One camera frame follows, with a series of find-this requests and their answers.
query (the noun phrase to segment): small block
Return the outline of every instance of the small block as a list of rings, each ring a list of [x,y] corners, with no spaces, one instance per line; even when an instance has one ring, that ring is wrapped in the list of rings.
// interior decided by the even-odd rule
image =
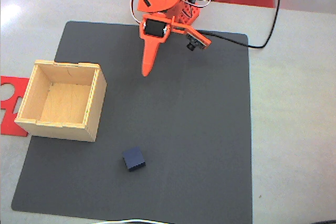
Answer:
[[[146,165],[145,159],[143,158],[141,150],[138,146],[124,151],[122,153],[122,157],[124,158],[129,172]]]

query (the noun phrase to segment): white table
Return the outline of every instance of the white table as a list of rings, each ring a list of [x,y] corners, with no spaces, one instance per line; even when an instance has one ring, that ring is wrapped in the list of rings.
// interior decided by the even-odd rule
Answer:
[[[29,77],[35,59],[54,59],[69,20],[135,24],[129,0],[1,0],[1,18],[9,5],[17,13],[1,27],[6,76]],[[211,3],[194,26],[244,33],[262,44],[273,14]],[[254,223],[336,219],[336,15],[280,10],[268,46],[249,56]],[[12,211],[29,141],[1,136],[2,223],[94,222]]]

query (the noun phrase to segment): gray mat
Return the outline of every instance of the gray mat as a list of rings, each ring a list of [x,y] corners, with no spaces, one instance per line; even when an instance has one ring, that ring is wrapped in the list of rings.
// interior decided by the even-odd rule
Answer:
[[[69,22],[56,61],[97,62],[108,83],[97,142],[33,136],[12,208],[103,220],[252,223],[248,50],[211,40],[191,52],[184,36],[172,34],[144,78],[137,26]],[[130,173],[122,152],[134,146],[146,167]]]

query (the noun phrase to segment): wooden box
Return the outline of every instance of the wooden box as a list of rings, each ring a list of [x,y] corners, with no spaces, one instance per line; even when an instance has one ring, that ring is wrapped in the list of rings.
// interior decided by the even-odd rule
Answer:
[[[32,135],[95,142],[106,85],[98,64],[36,60],[15,122]]]

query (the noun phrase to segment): black cable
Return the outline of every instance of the black cable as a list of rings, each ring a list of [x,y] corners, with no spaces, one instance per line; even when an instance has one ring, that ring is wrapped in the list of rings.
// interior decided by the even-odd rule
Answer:
[[[217,38],[220,38],[220,39],[225,39],[225,40],[228,40],[230,42],[233,42],[233,43],[236,43],[238,45],[241,45],[241,46],[244,46],[244,47],[249,47],[249,48],[257,48],[257,49],[260,49],[260,48],[264,48],[266,47],[268,41],[270,40],[271,36],[272,36],[272,33],[273,33],[273,30],[274,30],[274,27],[275,27],[275,23],[277,21],[277,18],[278,18],[278,12],[279,12],[279,8],[280,8],[280,0],[278,0],[278,4],[277,4],[277,9],[275,11],[275,16],[274,16],[274,20],[273,20],[273,24],[272,24],[272,28],[271,28],[271,31],[269,32],[269,35],[265,41],[265,43],[262,45],[262,46],[253,46],[253,45],[249,45],[249,44],[246,44],[246,43],[242,43],[242,42],[238,42],[236,40],[233,40],[233,39],[229,39],[229,38],[226,38],[226,37],[223,37],[221,35],[218,35],[214,32],[211,32],[211,31],[198,31],[200,34],[203,34],[203,35],[209,35],[209,36],[214,36],[214,37],[217,37]]]
[[[325,220],[325,221],[314,222],[312,224],[336,224],[336,220]]]

